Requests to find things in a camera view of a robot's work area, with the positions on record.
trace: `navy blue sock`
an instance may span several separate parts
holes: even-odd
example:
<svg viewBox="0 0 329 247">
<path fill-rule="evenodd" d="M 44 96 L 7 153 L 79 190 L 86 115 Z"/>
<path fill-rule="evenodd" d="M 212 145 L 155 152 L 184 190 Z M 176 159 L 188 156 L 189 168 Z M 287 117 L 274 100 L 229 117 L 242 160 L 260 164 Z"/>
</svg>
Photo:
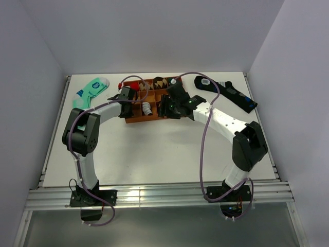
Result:
<svg viewBox="0 0 329 247">
<path fill-rule="evenodd" d="M 210 91 L 217 93 L 217 89 L 214 84 L 211 83 L 207 78 L 203 76 L 197 76 L 194 79 L 194 84 L 197 89 Z M 226 81 L 226 82 L 216 82 L 217 86 L 220 89 L 220 93 L 231 100 L 234 104 L 236 104 L 238 107 L 240 107 L 242 110 L 244 110 L 247 113 L 250 113 L 258 104 L 250 99 L 248 96 L 244 95 L 243 93 L 236 90 L 232 82 Z"/>
</svg>

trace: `orange tray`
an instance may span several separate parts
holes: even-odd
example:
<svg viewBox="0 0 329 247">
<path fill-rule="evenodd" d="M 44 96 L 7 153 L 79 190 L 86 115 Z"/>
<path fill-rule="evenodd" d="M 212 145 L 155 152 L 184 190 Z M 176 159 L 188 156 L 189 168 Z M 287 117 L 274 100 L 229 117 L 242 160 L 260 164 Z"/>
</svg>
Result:
<svg viewBox="0 0 329 247">
<path fill-rule="evenodd" d="M 146 79 L 145 81 L 150 85 L 149 94 L 144 100 L 144 102 L 149 102 L 151 105 L 151 111 L 153 115 L 146 116 L 144 115 L 144 112 L 142 110 L 142 102 L 136 102 L 133 103 L 133 114 L 131 118 L 126 118 L 125 122 L 127 124 L 130 124 L 132 122 L 143 122 L 143 121 L 153 121 L 153 120 L 159 120 L 159 119 L 166 119 L 165 117 L 158 117 L 158 107 L 160 105 L 161 101 L 161 95 L 162 94 L 168 94 L 166 91 L 166 88 L 168 87 L 168 84 L 172 78 L 176 78 L 176 76 L 173 77 L 162 77 L 166 79 L 167 86 L 163 87 L 162 89 L 156 89 L 156 81 L 154 79 Z M 146 95 L 146 90 L 144 88 L 144 83 L 141 80 L 138 81 L 127 81 L 124 83 L 124 86 L 129 86 L 132 83 L 138 83 L 139 89 L 138 89 L 138 99 L 143 98 Z"/>
</svg>

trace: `white tabletop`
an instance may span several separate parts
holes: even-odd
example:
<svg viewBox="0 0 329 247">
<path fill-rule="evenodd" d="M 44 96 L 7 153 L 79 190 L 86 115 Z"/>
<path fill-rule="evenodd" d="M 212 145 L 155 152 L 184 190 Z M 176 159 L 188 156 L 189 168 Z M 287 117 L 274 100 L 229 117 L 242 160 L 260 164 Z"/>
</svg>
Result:
<svg viewBox="0 0 329 247">
<path fill-rule="evenodd" d="M 156 76 L 169 77 L 182 73 L 143 73 L 145 79 Z M 232 81 L 233 86 L 250 96 L 243 73 L 205 73 L 215 81 Z M 72 109 L 74 94 L 96 77 L 105 77 L 110 86 L 92 99 L 92 106 L 106 102 L 118 93 L 118 83 L 130 74 L 73 75 L 67 90 L 61 118 L 49 155 L 44 187 L 67 186 L 76 179 L 74 161 L 62 134 Z M 190 96 L 200 95 L 209 102 L 215 93 L 201 91 L 194 86 L 195 75 L 182 78 Z M 254 111 L 246 113 L 230 100 L 221 96 L 214 104 L 219 110 L 245 122 L 258 121 Z M 101 185 L 184 183 L 199 181 L 200 143 L 204 125 L 188 118 L 164 119 L 139 123 L 125 123 L 113 118 L 100 127 L 99 141 L 94 151 L 96 175 Z M 209 129 L 205 144 L 204 181 L 221 181 L 229 172 L 232 161 L 232 145 L 223 136 Z M 254 180 L 275 179 L 275 173 L 267 154 L 253 168 Z"/>
</svg>

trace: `purple cable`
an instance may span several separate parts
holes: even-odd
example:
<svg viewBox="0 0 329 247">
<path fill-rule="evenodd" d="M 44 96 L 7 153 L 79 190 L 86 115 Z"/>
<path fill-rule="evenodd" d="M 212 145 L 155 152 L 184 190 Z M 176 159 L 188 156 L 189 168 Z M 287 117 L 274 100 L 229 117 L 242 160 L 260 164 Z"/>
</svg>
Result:
<svg viewBox="0 0 329 247">
<path fill-rule="evenodd" d="M 210 80 L 214 84 L 214 86 L 217 89 L 217 96 L 210 102 L 211 107 L 210 107 L 209 117 L 207 119 L 207 122 L 206 122 L 206 125 L 205 125 L 205 128 L 204 128 L 204 132 L 202 134 L 202 140 L 201 140 L 199 179 L 200 179 L 200 187 L 201 187 L 202 194 L 208 202 L 218 202 L 219 200 L 223 199 L 225 196 L 230 194 L 232 191 L 234 191 L 234 189 L 240 187 L 242 184 L 244 184 L 246 181 L 249 180 L 251 182 L 251 199 L 250 199 L 250 202 L 249 202 L 248 207 L 246 208 L 246 210 L 244 210 L 243 213 L 240 216 L 235 218 L 235 219 L 238 219 L 250 210 L 250 207 L 251 207 L 251 204 L 252 204 L 252 201 L 253 201 L 253 181 L 251 180 L 251 178 L 243 179 L 242 181 L 240 181 L 239 183 L 234 185 L 231 189 L 229 189 L 226 193 L 224 193 L 223 195 L 221 195 L 220 197 L 215 198 L 215 199 L 211 199 L 207 196 L 207 194 L 205 192 L 205 188 L 204 188 L 204 181 L 203 181 L 203 164 L 204 164 L 205 140 L 206 140 L 206 134 L 207 134 L 207 130 L 208 130 L 208 127 L 209 127 L 211 116 L 212 116 L 212 105 L 214 104 L 214 102 L 220 96 L 220 89 L 218 88 L 217 84 L 211 78 L 209 78 L 208 76 L 206 76 L 202 73 L 199 73 L 199 72 L 187 72 L 187 73 L 184 73 L 180 76 L 177 76 L 175 78 L 175 80 L 177 80 L 178 78 L 180 78 L 182 76 L 189 75 L 189 74 L 197 74 L 197 75 L 200 75 L 200 76 L 203 76 L 203 77 L 207 78 L 208 80 Z"/>
<path fill-rule="evenodd" d="M 141 78 L 141 77 L 139 77 L 139 76 L 128 76 L 128 77 L 124 78 L 124 79 L 121 81 L 121 83 L 123 83 L 126 79 L 128 79 L 128 78 L 130 78 L 130 77 L 137 77 L 137 78 L 139 78 L 140 80 L 143 81 L 143 83 L 145 84 L 145 86 L 147 85 L 147 82 L 146 82 L 143 78 Z M 109 202 L 107 202 L 106 200 L 104 200 L 104 199 L 102 199 L 102 198 L 100 198 L 100 197 L 98 197 L 98 196 L 92 194 L 91 192 L 89 192 L 87 186 L 86 186 L 85 183 L 83 182 L 83 177 L 82 177 L 81 165 L 80 165 L 79 157 L 73 152 L 73 149 L 72 149 L 72 134 L 73 134 L 73 130 L 74 130 L 75 126 L 77 125 L 79 119 L 80 119 L 83 115 L 87 114 L 88 112 L 92 112 L 92 111 L 94 111 L 94 110 L 98 110 L 98 109 L 100 109 L 100 108 L 102 108 L 102 107 L 104 107 L 104 106 L 107 106 L 107 105 L 109 105 L 109 104 L 112 104 L 112 103 L 114 103 L 114 102 L 140 102 L 140 101 L 144 101 L 144 100 L 146 99 L 146 97 L 148 96 L 148 94 L 149 94 L 149 87 L 147 86 L 146 88 L 147 88 L 146 95 L 145 95 L 142 99 L 139 99 L 139 100 L 113 100 L 113 101 L 110 101 L 110 102 L 107 102 L 107 103 L 101 104 L 101 105 L 95 107 L 94 109 L 89 109 L 89 110 L 86 110 L 86 111 L 82 112 L 82 113 L 81 113 L 81 114 L 80 114 L 80 115 L 74 120 L 74 122 L 73 122 L 73 124 L 72 124 L 72 127 L 71 127 L 71 129 L 70 129 L 70 133 L 69 133 L 69 135 L 68 135 L 68 149 L 69 149 L 69 151 L 71 152 L 71 154 L 72 154 L 72 155 L 75 157 L 75 159 L 76 159 L 76 162 L 77 162 L 77 169 L 78 169 L 78 174 L 79 174 L 79 179 L 80 179 L 80 182 L 81 182 L 81 184 L 82 184 L 82 187 L 83 187 L 83 189 L 86 191 L 86 193 L 87 193 L 88 195 L 90 195 L 91 197 L 95 198 L 96 200 L 99 200 L 99 201 L 103 202 L 104 204 L 110 206 L 111 209 L 112 209 L 112 211 L 113 211 L 113 215 L 112 215 L 112 217 L 111 217 L 108 221 L 106 221 L 106 222 L 104 222 L 104 223 L 100 223 L 100 224 L 91 224 L 91 223 L 88 223 L 88 222 L 84 222 L 84 223 L 87 224 L 87 225 L 90 225 L 90 226 L 103 226 L 103 225 L 107 225 L 107 224 L 109 224 L 109 223 L 114 219 L 114 216 L 115 216 L 115 209 L 114 209 L 114 207 L 113 207 Z"/>
</svg>

